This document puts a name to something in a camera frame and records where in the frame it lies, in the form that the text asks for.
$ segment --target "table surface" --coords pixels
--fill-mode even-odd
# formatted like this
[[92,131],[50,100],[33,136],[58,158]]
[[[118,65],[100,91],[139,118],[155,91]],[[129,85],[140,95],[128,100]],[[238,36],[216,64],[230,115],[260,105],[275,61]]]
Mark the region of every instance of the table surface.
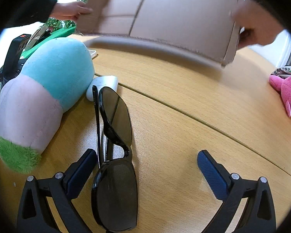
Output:
[[[113,50],[97,52],[96,72],[118,76],[124,84],[118,93],[132,120],[133,163],[140,194],[138,226],[132,232],[203,230],[221,203],[196,165],[202,149],[242,178],[265,176],[280,223],[291,206],[291,119],[280,96],[267,84],[274,69],[267,61],[242,50],[222,70]],[[96,148],[95,131],[93,103],[83,96],[64,114],[32,174],[48,178],[67,169],[87,148]],[[93,232],[104,232],[89,202],[94,174],[73,204]],[[0,204],[14,224],[26,178],[0,160]],[[49,201],[61,231],[66,232]]]

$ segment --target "black sunglasses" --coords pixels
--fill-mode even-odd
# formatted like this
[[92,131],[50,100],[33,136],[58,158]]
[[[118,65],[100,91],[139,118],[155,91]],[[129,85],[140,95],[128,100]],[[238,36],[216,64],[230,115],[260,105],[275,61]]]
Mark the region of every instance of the black sunglasses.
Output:
[[[132,164],[132,124],[123,99],[111,88],[99,94],[94,85],[93,98],[97,123],[99,170],[92,186],[92,211],[96,222],[107,231],[119,232],[137,226],[138,187]],[[99,109],[106,136],[106,156],[100,144]],[[121,146],[124,157],[112,159],[112,144]]]

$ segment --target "cardboard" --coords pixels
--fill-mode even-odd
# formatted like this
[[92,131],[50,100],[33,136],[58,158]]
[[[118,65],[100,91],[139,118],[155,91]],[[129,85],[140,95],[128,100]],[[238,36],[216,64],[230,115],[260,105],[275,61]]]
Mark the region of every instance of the cardboard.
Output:
[[177,47],[226,65],[233,61],[238,45],[240,28],[229,16],[237,3],[238,0],[88,0],[94,12],[79,17],[77,30],[110,35],[113,43],[114,36],[118,36],[122,39],[119,45],[134,38],[141,43],[155,42],[154,49],[157,44]]

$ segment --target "dark tinted lens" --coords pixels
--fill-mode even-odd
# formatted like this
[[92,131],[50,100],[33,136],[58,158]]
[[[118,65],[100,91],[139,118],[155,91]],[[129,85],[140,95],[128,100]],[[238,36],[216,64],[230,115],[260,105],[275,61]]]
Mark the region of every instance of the dark tinted lens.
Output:
[[110,125],[117,135],[130,146],[132,144],[132,126],[125,102],[110,88],[103,88],[101,93],[102,105]]
[[137,223],[137,184],[133,165],[105,166],[97,186],[97,210],[102,224],[110,231],[133,229]]

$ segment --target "plush toy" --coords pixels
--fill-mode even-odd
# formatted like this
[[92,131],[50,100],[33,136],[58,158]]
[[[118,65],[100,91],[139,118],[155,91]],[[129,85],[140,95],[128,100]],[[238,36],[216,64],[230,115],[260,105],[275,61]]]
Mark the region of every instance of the plush toy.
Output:
[[0,158],[12,170],[31,172],[70,109],[87,90],[94,67],[86,46],[52,39],[26,61],[0,93]]
[[287,114],[291,117],[291,67],[275,70],[269,77],[269,83],[275,90],[281,92],[281,98],[286,106]]

